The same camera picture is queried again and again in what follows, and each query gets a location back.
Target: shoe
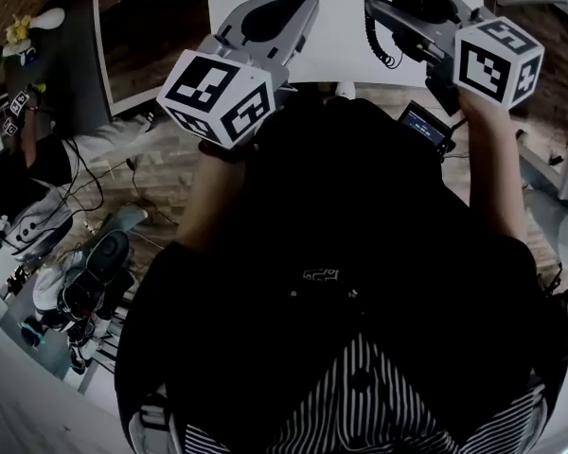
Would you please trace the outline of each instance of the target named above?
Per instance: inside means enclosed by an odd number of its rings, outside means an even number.
[[[339,82],[334,92],[335,96],[346,97],[347,99],[356,98],[356,85],[353,82]]]

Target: white cube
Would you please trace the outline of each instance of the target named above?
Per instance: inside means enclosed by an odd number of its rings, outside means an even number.
[[[275,111],[269,72],[192,50],[181,55],[157,101],[181,128],[224,148]]]
[[[454,83],[511,109],[534,93],[544,47],[506,17],[456,32]]]

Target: gray desk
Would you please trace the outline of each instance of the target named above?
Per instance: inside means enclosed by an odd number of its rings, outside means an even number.
[[[65,9],[54,30],[32,30],[39,59],[21,67],[18,56],[5,62],[9,99],[29,83],[46,83],[43,108],[54,113],[66,134],[93,130],[112,120],[99,67],[94,0],[51,0],[47,9]],[[50,133],[50,116],[38,116],[39,134]]]

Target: electronic device with screen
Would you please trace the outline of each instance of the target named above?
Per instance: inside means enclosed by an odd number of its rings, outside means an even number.
[[[451,140],[453,130],[415,101],[410,102],[398,122],[428,138],[440,158],[454,148]]]

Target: white pants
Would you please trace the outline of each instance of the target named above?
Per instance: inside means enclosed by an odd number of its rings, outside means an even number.
[[[80,158],[78,154],[72,149],[78,146],[78,153],[84,162],[88,165],[101,155],[115,149],[124,148],[132,143],[136,138],[142,136],[150,128],[150,121],[145,117],[138,114],[134,118],[124,121],[120,118],[115,118],[114,121],[108,125],[101,126],[95,130],[85,133],[76,134],[64,142],[65,151],[69,158],[69,166],[72,173],[72,178],[77,174]]]

